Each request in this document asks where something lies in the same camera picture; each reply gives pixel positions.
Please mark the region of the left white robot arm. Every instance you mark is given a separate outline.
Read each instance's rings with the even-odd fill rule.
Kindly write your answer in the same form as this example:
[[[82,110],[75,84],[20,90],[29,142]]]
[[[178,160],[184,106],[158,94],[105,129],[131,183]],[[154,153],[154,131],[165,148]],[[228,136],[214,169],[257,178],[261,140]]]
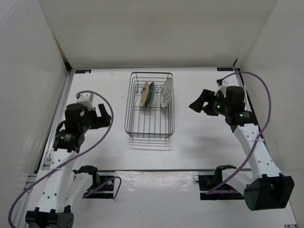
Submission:
[[[66,107],[65,119],[56,129],[49,172],[36,181],[46,181],[45,188],[36,207],[25,215],[29,227],[71,228],[74,223],[72,207],[86,192],[100,186],[96,167],[85,165],[77,171],[72,169],[75,160],[82,155],[80,147],[85,133],[112,126],[112,116],[107,113],[104,104],[99,104],[98,108],[100,116],[90,101]]]

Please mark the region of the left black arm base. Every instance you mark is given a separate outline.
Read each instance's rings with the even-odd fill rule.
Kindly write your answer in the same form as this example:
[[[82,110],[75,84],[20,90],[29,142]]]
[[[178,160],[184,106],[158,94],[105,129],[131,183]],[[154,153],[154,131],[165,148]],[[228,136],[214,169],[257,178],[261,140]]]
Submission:
[[[122,184],[122,178],[115,171],[100,171],[99,185],[86,191],[84,199],[116,199]]]

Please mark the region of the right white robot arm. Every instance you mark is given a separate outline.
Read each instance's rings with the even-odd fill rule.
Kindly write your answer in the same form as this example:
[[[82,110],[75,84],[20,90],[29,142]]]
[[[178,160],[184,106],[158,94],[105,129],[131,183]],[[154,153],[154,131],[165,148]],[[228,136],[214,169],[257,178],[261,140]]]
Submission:
[[[218,166],[209,181],[207,194],[227,194],[231,186],[242,194],[251,211],[283,209],[287,206],[295,183],[275,165],[261,138],[255,115],[245,110],[245,91],[239,86],[228,86],[223,93],[204,89],[189,108],[206,115],[225,117],[232,133],[238,139],[250,165],[252,177],[241,172],[241,167]]]

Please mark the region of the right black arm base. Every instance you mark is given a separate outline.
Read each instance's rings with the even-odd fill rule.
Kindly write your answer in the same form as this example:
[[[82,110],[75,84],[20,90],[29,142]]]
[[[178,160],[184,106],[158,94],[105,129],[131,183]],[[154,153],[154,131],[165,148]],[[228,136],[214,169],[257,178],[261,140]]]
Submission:
[[[223,181],[222,171],[226,169],[236,169],[233,165],[218,166],[213,174],[196,174],[193,176],[194,182],[199,184],[200,200],[243,200],[241,193],[237,192],[231,186],[224,184],[212,194],[206,192],[216,187]]]

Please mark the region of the beige plate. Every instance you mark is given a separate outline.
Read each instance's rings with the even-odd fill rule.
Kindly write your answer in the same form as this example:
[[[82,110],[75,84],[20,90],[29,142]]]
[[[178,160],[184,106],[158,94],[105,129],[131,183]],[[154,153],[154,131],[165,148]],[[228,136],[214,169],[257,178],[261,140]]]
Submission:
[[[145,104],[149,96],[149,90],[150,90],[149,82],[145,82],[141,92],[140,107],[145,107]]]

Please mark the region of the white plate with dark rim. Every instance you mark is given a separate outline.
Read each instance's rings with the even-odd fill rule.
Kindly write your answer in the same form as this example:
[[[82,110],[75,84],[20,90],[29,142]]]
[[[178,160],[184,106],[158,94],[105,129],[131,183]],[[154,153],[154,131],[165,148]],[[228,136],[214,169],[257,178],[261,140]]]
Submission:
[[[168,78],[163,85],[161,98],[160,98],[160,107],[165,108],[171,100],[173,90],[173,79]]]

